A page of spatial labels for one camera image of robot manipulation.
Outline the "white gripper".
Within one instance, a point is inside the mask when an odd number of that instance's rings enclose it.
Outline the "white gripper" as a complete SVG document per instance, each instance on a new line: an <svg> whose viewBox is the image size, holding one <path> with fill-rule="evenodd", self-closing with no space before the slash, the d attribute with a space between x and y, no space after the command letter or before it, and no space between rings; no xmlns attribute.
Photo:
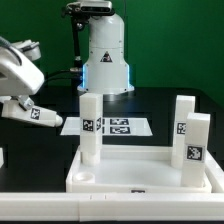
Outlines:
<svg viewBox="0 0 224 224"><path fill-rule="evenodd" d="M30 110L34 101L28 95L38 92L43 73L17 48L0 39L0 96L19 96L20 106Z"/></svg>

